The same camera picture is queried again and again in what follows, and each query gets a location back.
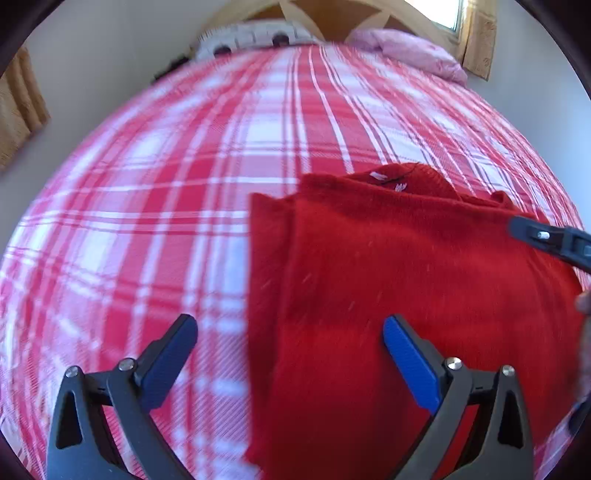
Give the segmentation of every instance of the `metal screw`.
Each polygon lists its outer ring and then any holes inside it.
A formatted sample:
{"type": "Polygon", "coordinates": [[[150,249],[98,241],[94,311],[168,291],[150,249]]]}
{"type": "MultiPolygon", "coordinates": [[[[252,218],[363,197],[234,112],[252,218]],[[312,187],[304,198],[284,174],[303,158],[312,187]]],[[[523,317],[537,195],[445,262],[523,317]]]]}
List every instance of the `metal screw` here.
{"type": "Polygon", "coordinates": [[[66,377],[72,378],[78,375],[78,373],[80,373],[80,367],[73,365],[72,367],[68,367],[66,370],[66,377]]]}
{"type": "Polygon", "coordinates": [[[503,372],[503,375],[505,375],[506,377],[513,377],[513,375],[515,375],[515,368],[513,368],[510,365],[503,365],[501,371],[503,372]]]}
{"type": "Polygon", "coordinates": [[[135,359],[134,358],[124,358],[121,362],[119,362],[118,368],[122,372],[127,372],[135,367],[135,359]]]}
{"type": "Polygon", "coordinates": [[[446,359],[445,363],[449,370],[459,370],[463,365],[462,361],[456,356],[451,356],[450,358],[446,359]]]}

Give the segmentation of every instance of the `pillow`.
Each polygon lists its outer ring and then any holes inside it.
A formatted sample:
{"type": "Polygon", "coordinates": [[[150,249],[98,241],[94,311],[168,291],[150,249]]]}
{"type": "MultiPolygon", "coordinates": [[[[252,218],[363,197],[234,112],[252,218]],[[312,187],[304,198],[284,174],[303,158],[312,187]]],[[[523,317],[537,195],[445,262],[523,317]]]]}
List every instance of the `pillow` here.
{"type": "Polygon", "coordinates": [[[322,43],[296,22],[255,20],[228,25],[205,32],[191,45],[195,60],[208,60],[220,55],[251,48],[285,47],[322,43]]]}
{"type": "Polygon", "coordinates": [[[362,50],[380,52],[389,59],[401,61],[463,87],[468,81],[468,75],[462,66],[445,48],[410,33],[360,28],[353,30],[345,43],[362,50]]]}

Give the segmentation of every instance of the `pink pillow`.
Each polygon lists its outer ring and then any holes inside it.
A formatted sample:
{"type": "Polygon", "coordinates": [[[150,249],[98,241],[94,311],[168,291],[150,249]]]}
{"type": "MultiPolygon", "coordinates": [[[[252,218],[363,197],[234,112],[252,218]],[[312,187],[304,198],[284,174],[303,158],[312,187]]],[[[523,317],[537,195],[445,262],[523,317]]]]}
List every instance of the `pink pillow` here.
{"type": "Polygon", "coordinates": [[[468,75],[443,47],[400,30],[367,28],[353,30],[347,45],[380,52],[389,59],[429,72],[450,82],[466,86],[468,75]]]}

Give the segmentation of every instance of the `white patterned pillow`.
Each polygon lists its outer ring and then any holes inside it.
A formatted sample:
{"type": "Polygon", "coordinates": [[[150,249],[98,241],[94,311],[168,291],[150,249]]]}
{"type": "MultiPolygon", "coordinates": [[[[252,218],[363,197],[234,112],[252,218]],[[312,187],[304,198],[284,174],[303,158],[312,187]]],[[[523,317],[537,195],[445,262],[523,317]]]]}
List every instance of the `white patterned pillow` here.
{"type": "Polygon", "coordinates": [[[255,20],[208,30],[191,47],[199,61],[252,48],[311,43],[322,42],[296,22],[255,20]]]}

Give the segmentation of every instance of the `black clamp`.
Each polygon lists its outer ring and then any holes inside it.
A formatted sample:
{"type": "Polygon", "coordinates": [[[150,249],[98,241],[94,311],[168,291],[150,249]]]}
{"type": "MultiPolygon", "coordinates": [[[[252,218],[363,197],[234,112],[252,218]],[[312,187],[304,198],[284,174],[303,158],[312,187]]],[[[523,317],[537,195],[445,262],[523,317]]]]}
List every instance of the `black clamp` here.
{"type": "Polygon", "coordinates": [[[149,479],[193,480],[149,415],[162,405],[197,343],[197,322],[181,315],[138,360],[124,358],[108,372],[77,366],[62,380],[47,446],[48,480],[131,480],[107,425],[115,408],[131,449],[149,479]]]}
{"type": "Polygon", "coordinates": [[[447,480],[531,480],[534,450],[515,369],[470,370],[444,359],[401,317],[384,323],[384,342],[419,406],[432,417],[406,463],[391,480],[430,480],[443,460],[468,405],[479,405],[468,441],[447,480]]]}
{"type": "MultiPolygon", "coordinates": [[[[509,223],[509,233],[515,239],[591,274],[591,235],[587,232],[572,227],[559,228],[516,216],[509,223]]],[[[569,432],[572,436],[580,430],[589,413],[591,393],[569,419],[569,432]]]]}

